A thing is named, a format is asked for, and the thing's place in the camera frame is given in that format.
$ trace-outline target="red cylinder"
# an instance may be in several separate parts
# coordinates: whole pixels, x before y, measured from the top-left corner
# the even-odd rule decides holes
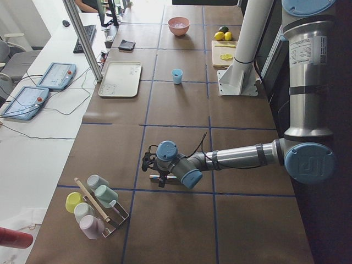
[[[26,249],[33,243],[31,234],[0,227],[0,246]]]

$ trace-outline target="person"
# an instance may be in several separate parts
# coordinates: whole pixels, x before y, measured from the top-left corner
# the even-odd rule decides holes
[[[97,0],[75,0],[75,3],[84,13],[98,13]]]

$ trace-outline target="blue tablet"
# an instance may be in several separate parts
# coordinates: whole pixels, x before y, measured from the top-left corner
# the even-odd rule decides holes
[[[37,87],[50,90],[64,90],[76,74],[76,65],[72,63],[52,62],[40,79]]]
[[[23,86],[1,117],[30,120],[38,113],[48,95],[48,88]]]

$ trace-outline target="keyboard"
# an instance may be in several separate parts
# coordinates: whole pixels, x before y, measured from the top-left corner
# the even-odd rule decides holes
[[[89,44],[92,45],[95,37],[95,33],[97,32],[95,25],[84,26],[84,31],[86,32]],[[77,39],[75,48],[73,49],[73,53],[83,53],[83,48],[80,41]]]

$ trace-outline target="pink bowl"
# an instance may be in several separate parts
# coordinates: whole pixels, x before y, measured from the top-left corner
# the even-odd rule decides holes
[[[176,17],[170,18],[168,21],[170,31],[175,34],[175,36],[185,35],[189,29],[190,22],[187,18]]]

